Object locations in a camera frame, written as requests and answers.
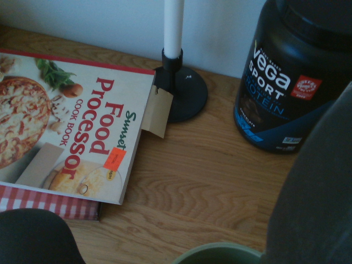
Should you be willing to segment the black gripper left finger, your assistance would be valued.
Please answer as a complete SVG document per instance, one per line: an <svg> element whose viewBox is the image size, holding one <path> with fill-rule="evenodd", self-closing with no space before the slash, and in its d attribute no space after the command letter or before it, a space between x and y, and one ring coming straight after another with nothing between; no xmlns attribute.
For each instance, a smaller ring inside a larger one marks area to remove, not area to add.
<svg viewBox="0 0 352 264"><path fill-rule="evenodd" d="M1 213L1 263L84 263L66 222L53 212Z"/></svg>

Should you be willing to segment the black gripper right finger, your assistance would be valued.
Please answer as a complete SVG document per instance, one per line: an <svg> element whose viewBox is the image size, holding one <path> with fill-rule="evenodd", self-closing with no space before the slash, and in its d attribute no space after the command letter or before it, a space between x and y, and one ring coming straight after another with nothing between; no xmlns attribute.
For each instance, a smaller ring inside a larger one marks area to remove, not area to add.
<svg viewBox="0 0 352 264"><path fill-rule="evenodd" d="M351 263L351 88L300 150L268 223L262 263Z"/></svg>

